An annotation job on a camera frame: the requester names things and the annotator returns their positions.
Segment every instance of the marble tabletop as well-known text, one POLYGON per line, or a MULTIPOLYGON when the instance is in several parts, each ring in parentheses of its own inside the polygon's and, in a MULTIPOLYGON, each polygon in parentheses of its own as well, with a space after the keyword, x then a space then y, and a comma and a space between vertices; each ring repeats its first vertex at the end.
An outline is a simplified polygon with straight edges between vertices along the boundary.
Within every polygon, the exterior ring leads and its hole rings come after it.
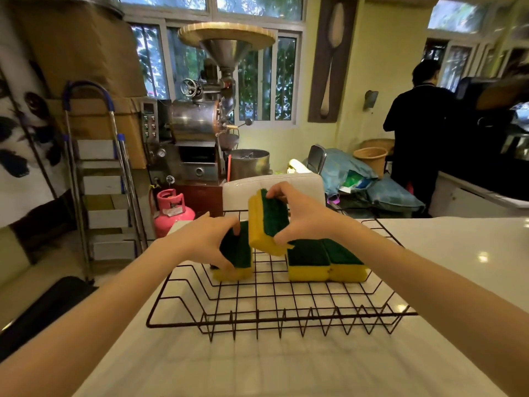
MULTIPOLYGON (((526 219, 381 220, 405 247, 529 311, 526 219)), ((145 326, 159 289, 75 394, 127 396, 503 396, 418 316, 390 336, 358 327, 216 334, 145 326)), ((160 319, 175 307, 159 307, 160 319)))

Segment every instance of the blue ladder handle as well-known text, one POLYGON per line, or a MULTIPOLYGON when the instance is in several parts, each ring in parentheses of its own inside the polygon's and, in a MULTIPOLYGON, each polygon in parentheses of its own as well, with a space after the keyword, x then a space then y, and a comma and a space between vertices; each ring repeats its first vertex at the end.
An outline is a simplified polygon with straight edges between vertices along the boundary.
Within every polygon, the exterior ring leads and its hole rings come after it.
POLYGON ((100 84, 92 81, 75 81, 70 82, 68 81, 66 83, 66 86, 64 87, 63 91, 63 110, 70 112, 71 111, 71 105, 70 105, 70 99, 73 89, 78 88, 80 86, 94 86, 96 87, 101 93, 103 98, 105 99, 106 108, 109 110, 109 112, 115 112, 114 108, 114 102, 112 101, 109 92, 106 91, 106 89, 101 86, 100 84))

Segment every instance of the wire grid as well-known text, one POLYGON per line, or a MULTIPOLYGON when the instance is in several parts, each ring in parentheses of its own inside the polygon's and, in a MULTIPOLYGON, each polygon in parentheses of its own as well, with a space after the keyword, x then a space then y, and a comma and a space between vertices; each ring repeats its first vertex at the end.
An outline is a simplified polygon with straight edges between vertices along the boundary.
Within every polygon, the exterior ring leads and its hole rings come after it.
MULTIPOLYGON (((248 211, 226 211, 240 220, 248 211)), ((396 242, 377 219, 361 223, 396 242)), ((255 273, 247 280, 219 282, 204 265, 178 266, 165 279, 147 317, 148 328, 198 327, 209 340, 217 333, 298 328, 301 336, 310 327, 330 328, 347 335, 354 326, 368 334, 383 328, 392 334, 404 316, 417 313, 370 272, 364 283, 291 283, 286 257, 252 250, 255 273)))

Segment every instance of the step ladder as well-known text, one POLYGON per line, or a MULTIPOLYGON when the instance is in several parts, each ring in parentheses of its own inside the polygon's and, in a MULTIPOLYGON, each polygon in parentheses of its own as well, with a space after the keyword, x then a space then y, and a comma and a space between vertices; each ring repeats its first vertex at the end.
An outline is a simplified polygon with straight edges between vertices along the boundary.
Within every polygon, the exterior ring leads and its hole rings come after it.
POLYGON ((114 103, 109 93, 96 82, 83 80, 69 82, 62 99, 67 132, 64 135, 64 149, 77 229, 83 249, 82 268, 85 279, 92 281, 92 262, 134 260, 147 248, 147 237, 132 178, 125 136, 118 133, 114 103), (109 112, 113 140, 76 140, 72 136, 69 119, 71 95, 76 88, 85 86, 95 87, 101 92, 109 112), (109 195, 113 201, 124 196, 126 203, 122 203, 122 208, 91 210, 83 200, 94 195, 109 195), (94 233, 102 229, 122 229, 123 232, 94 233))

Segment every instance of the white chair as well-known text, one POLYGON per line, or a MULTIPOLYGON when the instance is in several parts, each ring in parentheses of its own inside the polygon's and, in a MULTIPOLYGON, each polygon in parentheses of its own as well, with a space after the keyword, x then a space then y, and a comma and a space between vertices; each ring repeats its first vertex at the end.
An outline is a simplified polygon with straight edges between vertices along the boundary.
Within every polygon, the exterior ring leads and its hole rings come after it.
POLYGON ((314 173, 271 174, 244 178, 225 183, 222 186, 222 201, 224 210, 247 210, 248 199, 261 188, 270 189, 271 186, 287 181, 300 192, 313 197, 325 205, 325 192, 322 178, 314 173))

